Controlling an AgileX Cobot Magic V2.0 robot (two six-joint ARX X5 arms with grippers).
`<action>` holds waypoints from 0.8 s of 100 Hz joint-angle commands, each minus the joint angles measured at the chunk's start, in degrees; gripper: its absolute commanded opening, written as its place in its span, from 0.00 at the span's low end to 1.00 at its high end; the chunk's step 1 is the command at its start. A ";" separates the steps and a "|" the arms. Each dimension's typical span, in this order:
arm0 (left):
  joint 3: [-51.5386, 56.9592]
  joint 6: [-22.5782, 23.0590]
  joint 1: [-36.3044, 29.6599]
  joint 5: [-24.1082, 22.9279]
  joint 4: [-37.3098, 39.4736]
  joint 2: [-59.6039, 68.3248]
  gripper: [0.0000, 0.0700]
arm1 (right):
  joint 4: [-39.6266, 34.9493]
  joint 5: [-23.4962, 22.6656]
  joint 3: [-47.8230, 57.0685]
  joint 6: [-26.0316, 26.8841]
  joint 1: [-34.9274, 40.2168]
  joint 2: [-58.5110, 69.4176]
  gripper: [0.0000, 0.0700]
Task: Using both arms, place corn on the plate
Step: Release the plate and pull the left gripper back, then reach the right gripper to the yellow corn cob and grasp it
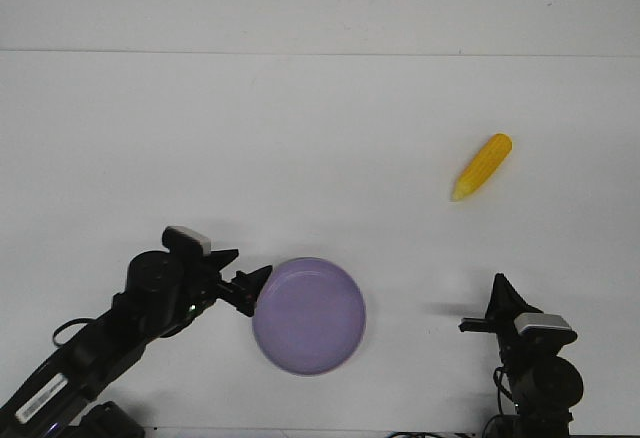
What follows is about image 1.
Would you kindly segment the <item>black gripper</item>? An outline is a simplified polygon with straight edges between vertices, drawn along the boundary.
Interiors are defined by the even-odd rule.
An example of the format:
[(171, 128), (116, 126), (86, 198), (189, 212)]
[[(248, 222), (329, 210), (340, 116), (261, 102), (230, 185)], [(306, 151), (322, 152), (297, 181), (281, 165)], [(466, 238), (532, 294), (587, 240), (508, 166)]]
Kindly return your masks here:
[(238, 271), (232, 281), (225, 281), (222, 270), (238, 256), (237, 249), (212, 250), (200, 259), (183, 259), (169, 253), (181, 266), (173, 318), (196, 318), (218, 300), (223, 300), (247, 317), (252, 317), (260, 293), (273, 266), (267, 265), (250, 273)]
[(461, 332), (494, 334), (502, 355), (555, 356), (566, 345), (575, 342), (575, 331), (553, 333), (534, 331), (520, 335), (514, 319), (523, 313), (541, 313), (542, 310), (527, 303), (504, 274), (496, 273), (484, 318), (463, 318), (458, 326)]

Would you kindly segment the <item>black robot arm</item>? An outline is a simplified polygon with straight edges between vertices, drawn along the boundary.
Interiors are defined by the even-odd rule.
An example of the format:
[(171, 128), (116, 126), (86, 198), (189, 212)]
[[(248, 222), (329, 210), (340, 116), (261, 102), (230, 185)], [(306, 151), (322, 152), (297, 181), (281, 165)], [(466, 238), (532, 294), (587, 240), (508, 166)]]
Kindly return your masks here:
[(221, 271), (237, 255), (222, 250), (200, 258), (164, 251), (136, 256), (110, 309), (58, 346), (2, 406), (2, 436), (144, 436), (143, 427), (118, 405), (96, 399), (141, 359), (149, 343), (181, 332), (217, 300), (254, 314), (272, 268), (237, 272), (226, 282)]
[(486, 423), (484, 437), (568, 437), (571, 408), (583, 397), (577, 368), (559, 356), (578, 338), (557, 314), (528, 304), (507, 277), (494, 277), (482, 318), (464, 318), (462, 332), (496, 337), (500, 365), (492, 379), (498, 413)]

